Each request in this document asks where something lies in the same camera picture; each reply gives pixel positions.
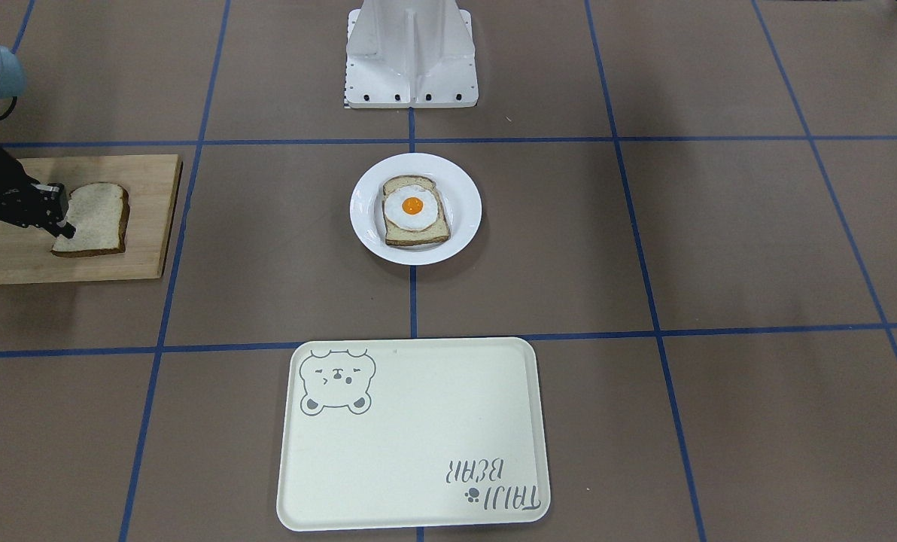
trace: bread slice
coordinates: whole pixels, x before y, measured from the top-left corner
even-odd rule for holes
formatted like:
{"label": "bread slice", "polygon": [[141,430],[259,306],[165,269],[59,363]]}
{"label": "bread slice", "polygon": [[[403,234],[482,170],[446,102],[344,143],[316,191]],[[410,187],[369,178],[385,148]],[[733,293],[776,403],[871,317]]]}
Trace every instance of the bread slice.
{"label": "bread slice", "polygon": [[445,206],[442,204],[442,195],[435,188],[435,181],[432,181],[427,176],[401,175],[388,179],[382,185],[382,208],[385,209],[385,202],[391,193],[411,184],[417,184],[435,195],[435,200],[439,205],[439,216],[431,226],[421,231],[403,230],[394,222],[391,222],[388,217],[385,217],[385,244],[391,247],[414,247],[448,241],[452,233],[449,232],[449,223],[445,220]]}
{"label": "bread slice", "polygon": [[67,222],[77,229],[74,237],[57,237],[50,253],[60,257],[123,253],[129,214],[124,188],[109,182],[85,184],[71,192],[67,209]]}

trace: bear drawing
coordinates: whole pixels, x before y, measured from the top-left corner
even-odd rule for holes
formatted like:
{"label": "bear drawing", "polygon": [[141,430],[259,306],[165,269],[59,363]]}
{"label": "bear drawing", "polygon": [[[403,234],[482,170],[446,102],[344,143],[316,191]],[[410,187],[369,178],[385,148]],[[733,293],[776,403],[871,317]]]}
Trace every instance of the bear drawing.
{"label": "bear drawing", "polygon": [[298,370],[305,386],[301,412],[315,416],[327,408],[348,407],[352,414],[365,414],[372,406],[369,384],[376,374],[376,361],[369,351],[355,355],[348,350],[312,352]]}

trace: fried egg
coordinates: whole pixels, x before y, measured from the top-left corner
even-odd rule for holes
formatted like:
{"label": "fried egg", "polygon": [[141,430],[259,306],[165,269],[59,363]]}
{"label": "fried egg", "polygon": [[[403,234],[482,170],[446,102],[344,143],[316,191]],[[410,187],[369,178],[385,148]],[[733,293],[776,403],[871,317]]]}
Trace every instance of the fried egg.
{"label": "fried egg", "polygon": [[422,231],[435,224],[439,203],[427,188],[410,184],[397,189],[385,200],[385,218],[403,230]]}

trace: orange yolk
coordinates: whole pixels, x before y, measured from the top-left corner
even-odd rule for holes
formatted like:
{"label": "orange yolk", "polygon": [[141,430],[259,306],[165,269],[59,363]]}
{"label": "orange yolk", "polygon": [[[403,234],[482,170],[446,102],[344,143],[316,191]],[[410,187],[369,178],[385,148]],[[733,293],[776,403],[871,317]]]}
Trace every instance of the orange yolk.
{"label": "orange yolk", "polygon": [[401,210],[408,214],[420,213],[421,207],[424,207],[424,203],[418,198],[405,198],[404,202],[401,203]]}

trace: white plate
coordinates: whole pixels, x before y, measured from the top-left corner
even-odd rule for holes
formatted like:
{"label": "white plate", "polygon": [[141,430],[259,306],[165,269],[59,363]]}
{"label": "white plate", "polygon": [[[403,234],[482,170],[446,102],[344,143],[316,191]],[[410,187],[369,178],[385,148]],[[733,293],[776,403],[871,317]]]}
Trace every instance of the white plate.
{"label": "white plate", "polygon": [[[417,247],[385,244],[382,185],[398,175],[422,175],[435,181],[452,235],[448,241]],[[455,256],[472,241],[482,223],[482,197],[469,174],[451,161],[434,154],[409,152],[386,158],[369,168],[355,185],[348,213],[356,236],[377,256],[404,265],[427,265]]]}
{"label": "white plate", "polygon": [[537,371],[516,337],[302,344],[278,518],[293,531],[539,520],[551,497]]}

